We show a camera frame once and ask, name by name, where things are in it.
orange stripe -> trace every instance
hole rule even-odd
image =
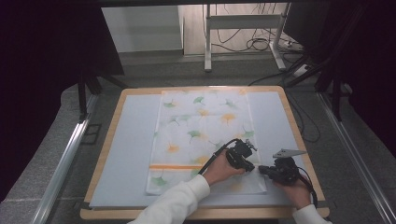
[[[151,170],[193,170],[201,169],[202,165],[150,165]]]

white sleeve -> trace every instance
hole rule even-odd
[[[313,204],[310,204],[293,213],[297,224],[331,224],[321,217]]]
[[[209,193],[206,179],[197,175],[189,182],[181,182],[167,190],[129,224],[181,224]]]

wall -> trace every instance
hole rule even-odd
[[[102,8],[117,52],[182,49],[177,6]]]

dark curtain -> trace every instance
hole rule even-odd
[[[395,11],[390,1],[370,1],[340,62],[349,102],[396,157]]]
[[[54,121],[62,92],[81,74],[123,74],[101,8],[17,2],[0,3],[2,201]]]

metal frame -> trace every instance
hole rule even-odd
[[[87,108],[87,116],[81,122],[78,123],[75,130],[72,133],[72,136],[64,150],[64,154],[61,157],[61,160],[56,167],[54,174],[47,186],[46,191],[44,192],[43,197],[41,198],[40,203],[38,204],[37,209],[35,210],[35,214],[32,220],[32,224],[45,223],[50,214],[50,210],[58,196],[59,190],[64,183],[64,179],[66,178],[67,172],[69,171],[70,165],[76,155],[76,151],[78,149],[79,143],[81,142],[82,136],[90,122],[93,107],[96,104],[98,96],[92,95]]]
[[[396,223],[395,212],[392,210],[392,207],[389,204],[387,197],[385,196],[384,191],[376,182],[375,178],[371,174],[369,168],[366,166],[364,160],[361,157],[358,149],[347,133],[344,124],[338,120],[338,118],[334,115],[331,109],[331,103],[325,93],[318,93],[318,98],[324,107],[326,114],[328,115],[332,126],[338,134],[341,142],[343,143],[346,153],[355,166],[356,171],[361,177],[361,181],[363,182],[364,187],[367,188],[373,202],[375,203],[376,208],[378,209],[379,214],[384,220],[386,224]]]
[[[286,4],[285,10],[282,14],[271,15],[233,15],[233,16],[211,16],[210,5],[206,5],[206,42],[205,42],[205,71],[212,71],[212,50],[210,41],[210,31],[220,29],[265,29],[276,28],[276,37],[274,41],[269,43],[270,49],[273,52],[276,64],[279,70],[286,70],[277,46],[282,34],[283,26],[287,18],[290,3]]]

